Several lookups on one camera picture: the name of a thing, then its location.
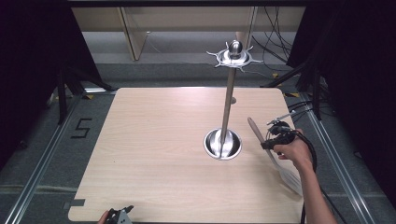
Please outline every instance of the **wooden table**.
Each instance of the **wooden table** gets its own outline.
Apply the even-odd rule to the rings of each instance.
[[[289,189],[248,125],[287,114],[278,89],[235,88],[229,129],[242,151],[229,161],[205,152],[221,127],[225,88],[120,89],[108,112],[69,218],[95,221],[134,205],[132,222],[298,223],[303,199]],[[284,119],[290,126],[290,118]],[[281,163],[297,173],[290,161]]]

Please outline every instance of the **metal frame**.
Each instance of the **metal frame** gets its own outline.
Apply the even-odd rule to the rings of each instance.
[[[41,180],[41,177],[46,172],[47,167],[49,166],[52,156],[55,152],[55,149],[58,146],[59,142],[61,141],[62,136],[64,135],[64,130],[66,129],[70,121],[70,117],[73,114],[73,111],[76,108],[80,99],[81,99],[80,95],[74,97],[71,105],[69,106],[69,113],[65,117],[64,122],[58,124],[58,127],[56,128],[54,134],[49,140],[49,143],[47,144],[47,147],[44,150],[43,155],[40,158],[40,161],[38,162],[29,180],[24,186],[20,196],[18,197],[18,200],[14,203],[10,212],[8,213],[6,220],[7,224],[20,223],[30,201],[32,201],[32,198],[35,195],[35,189],[37,188],[38,183]]]
[[[302,101],[309,100],[309,97],[305,92],[301,92],[300,95]],[[307,111],[307,113],[309,119],[311,120],[311,123],[315,128],[315,131],[318,134],[320,142],[323,144],[329,160],[338,175],[338,178],[340,179],[341,185],[344,187],[346,195],[349,198],[353,208],[355,209],[356,214],[358,215],[359,220],[361,221],[361,223],[375,223],[374,216],[369,211],[367,202],[361,196],[359,189],[350,177],[347,168],[341,160],[341,157],[338,155],[338,152],[334,144],[332,143],[330,136],[327,134],[322,122],[317,119],[314,112]]]

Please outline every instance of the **hand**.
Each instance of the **hand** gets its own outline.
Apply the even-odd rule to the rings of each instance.
[[[296,131],[303,134],[303,130],[301,129],[297,129]],[[309,165],[312,168],[309,148],[298,136],[287,145],[275,145],[274,152],[281,152],[283,155],[280,155],[279,159],[291,160],[297,170],[300,170],[305,165]]]
[[[97,224],[106,224],[106,218],[108,215],[108,211],[105,211],[102,216],[100,217],[99,221]]]

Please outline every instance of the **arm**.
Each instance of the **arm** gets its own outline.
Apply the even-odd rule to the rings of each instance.
[[[274,152],[283,153],[279,158],[281,160],[291,160],[300,174],[307,222],[320,224],[337,223],[321,194],[306,143],[296,137],[288,145],[274,146]]]

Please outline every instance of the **round metal base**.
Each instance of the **round metal base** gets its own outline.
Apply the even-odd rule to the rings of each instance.
[[[242,149],[242,141],[239,135],[234,131],[227,130],[223,145],[221,145],[220,136],[221,129],[215,129],[205,136],[204,147],[207,154],[221,161],[235,158]]]

